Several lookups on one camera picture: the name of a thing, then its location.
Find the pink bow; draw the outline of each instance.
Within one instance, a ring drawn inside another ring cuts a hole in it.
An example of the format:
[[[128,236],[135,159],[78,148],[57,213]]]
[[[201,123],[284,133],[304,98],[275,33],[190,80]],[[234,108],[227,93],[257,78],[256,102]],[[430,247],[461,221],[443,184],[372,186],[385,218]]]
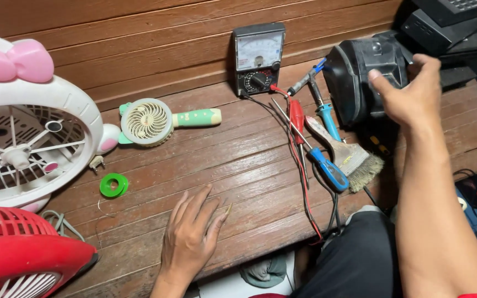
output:
[[[26,39],[16,42],[7,52],[0,52],[0,82],[16,77],[33,83],[44,83],[52,78],[55,65],[43,45]]]

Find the hand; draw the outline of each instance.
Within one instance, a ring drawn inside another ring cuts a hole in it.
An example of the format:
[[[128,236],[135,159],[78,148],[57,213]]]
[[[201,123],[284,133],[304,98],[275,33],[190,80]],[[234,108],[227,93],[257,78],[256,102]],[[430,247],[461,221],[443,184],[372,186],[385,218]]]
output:
[[[441,62],[423,54],[414,55],[414,64],[408,65],[410,84],[399,90],[377,70],[368,73],[369,82],[382,96],[384,110],[403,128],[441,125],[439,118],[441,85],[439,69]]]
[[[207,185],[191,197],[186,191],[172,210],[165,230],[160,271],[169,284],[189,285],[215,252],[218,233],[231,205],[208,228],[209,220],[220,204],[218,197],[202,206],[212,188]]]

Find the blue screwdriver handle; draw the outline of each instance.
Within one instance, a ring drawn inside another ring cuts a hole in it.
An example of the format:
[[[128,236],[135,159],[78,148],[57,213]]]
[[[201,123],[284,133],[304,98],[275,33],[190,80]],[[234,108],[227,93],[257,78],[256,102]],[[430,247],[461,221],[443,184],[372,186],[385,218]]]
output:
[[[318,166],[321,167],[321,170],[325,173],[331,186],[334,186],[337,193],[341,193],[349,187],[347,177],[337,166],[323,156],[318,147],[310,149],[308,153],[317,162]]]
[[[323,123],[325,123],[325,127],[327,127],[328,133],[337,141],[341,142],[340,134],[338,133],[335,122],[331,117],[331,110],[332,107],[330,103],[326,105],[321,105],[316,110],[316,115],[320,116],[323,119]]]

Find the wooden bench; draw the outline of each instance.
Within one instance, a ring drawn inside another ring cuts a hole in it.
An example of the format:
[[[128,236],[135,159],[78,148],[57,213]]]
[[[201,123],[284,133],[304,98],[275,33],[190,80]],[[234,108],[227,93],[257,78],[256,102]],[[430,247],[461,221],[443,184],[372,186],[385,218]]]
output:
[[[283,89],[293,85],[317,60],[282,68]],[[324,97],[328,90],[322,75],[316,77]],[[269,103],[274,96],[256,99]],[[316,105],[308,88],[295,97],[304,112],[314,115]],[[100,260],[89,272],[56,294],[57,298],[143,298],[148,297],[160,268],[164,228],[170,210],[185,190],[197,192],[213,183],[211,196],[221,196],[221,214],[230,203],[233,210],[222,227],[217,250],[199,277],[267,254],[314,235],[304,212],[300,177],[288,147],[285,131],[266,110],[236,98],[227,83],[185,91],[163,100],[173,112],[218,107],[222,124],[211,128],[177,129],[163,145],[155,148],[120,146],[105,157],[106,169],[99,175],[82,173],[57,194],[48,205],[66,214],[86,241],[99,249]],[[441,102],[453,170],[468,167],[477,171],[477,83],[447,92]],[[119,124],[118,110],[102,113],[105,123]],[[319,143],[308,132],[309,142]],[[348,142],[352,133],[340,131]],[[396,169],[402,169],[405,141],[396,148]],[[331,213],[330,195],[310,176],[312,213],[325,229]],[[110,172],[122,173],[129,180],[123,196],[104,200],[99,193],[100,179]],[[385,173],[369,184],[382,199],[388,189],[396,191],[395,177]],[[97,202],[101,200],[101,209]],[[371,204],[362,191],[343,193],[340,216]]]

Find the fingernail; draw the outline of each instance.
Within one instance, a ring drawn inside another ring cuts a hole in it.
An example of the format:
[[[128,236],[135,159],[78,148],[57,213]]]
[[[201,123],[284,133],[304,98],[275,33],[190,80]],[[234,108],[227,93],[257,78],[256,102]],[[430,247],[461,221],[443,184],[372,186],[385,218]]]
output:
[[[370,70],[367,75],[368,75],[369,79],[372,81],[375,78],[378,78],[379,76],[381,76],[382,73],[378,70]]]
[[[231,213],[231,207],[233,207],[233,203],[229,204],[229,207],[226,210],[226,217]]]

